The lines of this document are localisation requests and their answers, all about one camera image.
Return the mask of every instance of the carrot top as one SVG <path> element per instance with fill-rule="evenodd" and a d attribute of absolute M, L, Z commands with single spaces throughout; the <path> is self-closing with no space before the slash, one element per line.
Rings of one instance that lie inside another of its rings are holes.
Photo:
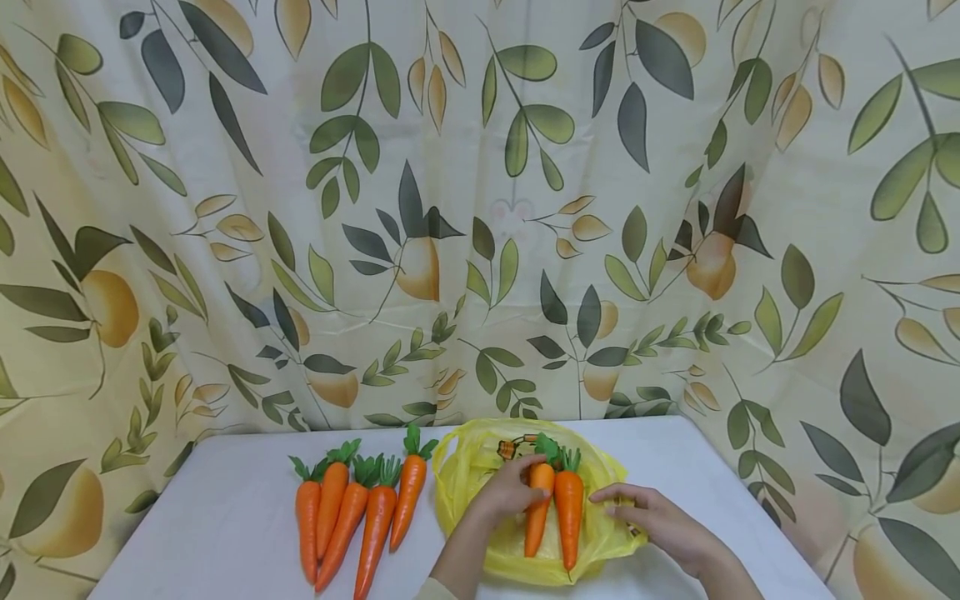
<path fill-rule="evenodd" d="M 577 451 L 574 452 L 566 446 L 561 446 L 560 459 L 559 470 L 568 470 L 573 473 L 577 472 L 577 469 L 580 468 L 580 448 L 577 448 Z"/>
<path fill-rule="evenodd" d="M 428 461 L 438 443 L 438 440 L 430 440 L 420 447 L 420 428 L 415 423 L 407 423 L 407 437 L 403 439 L 403 447 L 406 448 L 408 455 L 419 456 L 424 461 Z"/>
<path fill-rule="evenodd" d="M 311 470 L 307 468 L 306 465 L 303 463 L 303 461 L 297 458 L 296 456 L 287 456 L 287 458 L 289 458 L 293 462 L 294 471 L 297 472 L 297 475 L 299 475 L 300 479 L 302 479 L 303 481 L 316 481 L 317 483 L 320 483 L 324 479 L 324 473 L 326 473 L 326 468 L 330 466 L 329 461 L 327 461 L 327 459 L 324 458 L 319 463 L 317 463 Z"/>
<path fill-rule="evenodd" d="M 353 478 L 364 488 L 373 488 L 380 481 L 380 470 L 383 466 L 383 454 L 376 458 L 362 456 L 353 457 Z"/>
<path fill-rule="evenodd" d="M 360 439 L 357 438 L 352 442 L 344 442 L 342 446 L 335 450 L 330 450 L 326 453 L 326 460 L 332 463 L 343 463 L 344 465 L 349 466 L 350 461 L 353 460 L 353 456 L 357 453 L 357 450 L 360 449 Z"/>
<path fill-rule="evenodd" d="M 563 460 L 563 452 L 561 451 L 560 445 L 542 431 L 537 434 L 537 440 L 534 442 L 534 451 L 538 454 L 545 454 L 547 464 L 553 468 L 557 468 Z"/>

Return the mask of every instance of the curtain fold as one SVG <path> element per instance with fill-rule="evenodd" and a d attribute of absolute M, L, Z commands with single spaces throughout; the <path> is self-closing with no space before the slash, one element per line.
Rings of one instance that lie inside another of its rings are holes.
<path fill-rule="evenodd" d="M 960 597 L 953 4 L 6 0 L 0 600 L 212 435 L 664 414 Z"/>

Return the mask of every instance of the fabric backdrop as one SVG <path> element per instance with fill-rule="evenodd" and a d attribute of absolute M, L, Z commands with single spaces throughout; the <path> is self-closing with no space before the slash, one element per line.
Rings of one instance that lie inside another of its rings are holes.
<path fill-rule="evenodd" d="M 0 0 L 0 600 L 210 435 L 666 413 L 960 598 L 953 4 Z"/>

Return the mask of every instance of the right hand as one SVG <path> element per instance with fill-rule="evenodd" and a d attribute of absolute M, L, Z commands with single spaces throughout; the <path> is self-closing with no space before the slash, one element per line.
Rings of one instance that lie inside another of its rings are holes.
<path fill-rule="evenodd" d="M 621 498 L 633 506 L 610 506 L 607 513 L 647 532 L 684 572 L 701 579 L 705 571 L 733 557 L 730 548 L 692 516 L 651 488 L 615 483 L 590 495 L 590 502 Z"/>

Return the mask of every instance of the orange carrot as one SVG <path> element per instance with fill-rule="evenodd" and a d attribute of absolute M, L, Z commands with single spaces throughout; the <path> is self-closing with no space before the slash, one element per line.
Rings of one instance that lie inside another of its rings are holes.
<path fill-rule="evenodd" d="M 400 476 L 400 461 L 393 456 L 389 461 L 380 463 L 380 484 L 370 490 L 370 499 L 367 500 L 367 523 L 363 530 L 363 545 L 360 546 L 360 564 L 357 566 L 353 600 L 366 600 L 370 593 L 373 575 L 376 574 L 376 566 L 383 555 L 383 545 L 387 542 L 390 521 L 396 507 L 394 486 Z"/>
<path fill-rule="evenodd" d="M 289 458 L 293 461 L 297 475 L 303 480 L 297 488 L 295 504 L 297 525 L 300 529 L 300 566 L 306 580 L 313 584 L 317 578 L 317 507 L 320 505 L 320 479 L 324 476 L 326 459 L 320 461 L 311 471 L 296 456 Z"/>
<path fill-rule="evenodd" d="M 344 500 L 344 491 L 350 481 L 350 460 L 360 447 L 360 440 L 344 442 L 339 449 L 330 450 L 326 454 L 329 466 L 324 475 L 324 495 L 320 499 L 320 508 L 317 513 L 317 560 L 322 561 L 326 547 L 330 544 L 330 535 L 337 524 L 337 515 L 340 514 L 340 505 Z"/>
<path fill-rule="evenodd" d="M 548 495 L 530 505 L 527 509 L 527 532 L 523 543 L 523 556 L 531 558 L 537 556 L 540 542 L 543 541 L 543 529 L 546 527 L 546 514 L 550 508 L 550 495 L 553 493 L 554 470 L 552 464 L 557 459 L 559 447 L 557 443 L 542 433 L 538 434 L 534 448 L 538 454 L 546 454 L 546 462 L 534 465 L 530 469 L 530 487 L 547 490 Z"/>
<path fill-rule="evenodd" d="M 561 458 L 563 465 L 554 481 L 553 496 L 557 502 L 564 568 L 569 571 L 577 563 L 580 523 L 584 517 L 584 481 L 577 474 L 577 468 L 580 467 L 580 448 L 577 448 L 576 454 L 563 448 Z"/>
<path fill-rule="evenodd" d="M 363 518 L 367 510 L 367 498 L 370 495 L 370 488 L 379 481 L 380 466 L 383 464 L 383 455 L 377 458 L 353 458 L 353 478 L 355 481 L 347 485 L 344 491 L 344 501 L 340 505 L 340 514 L 337 516 L 337 524 L 333 528 L 333 534 L 330 536 L 330 545 L 326 548 L 324 561 L 320 564 L 320 572 L 317 573 L 317 583 L 313 587 L 316 592 L 323 591 L 333 577 L 340 570 L 340 565 L 344 562 L 347 554 L 347 548 L 353 539 L 353 533 L 356 532 L 360 519 Z"/>
<path fill-rule="evenodd" d="M 400 492 L 394 512 L 394 529 L 390 532 L 390 551 L 396 552 L 403 542 L 403 538 L 410 529 L 414 520 L 414 511 L 423 484 L 426 482 L 426 462 L 430 460 L 430 453 L 437 446 L 437 440 L 430 440 L 423 448 L 420 447 L 420 428 L 414 423 L 407 424 L 407 437 L 403 446 L 407 449 L 407 458 L 403 461 L 400 471 Z"/>

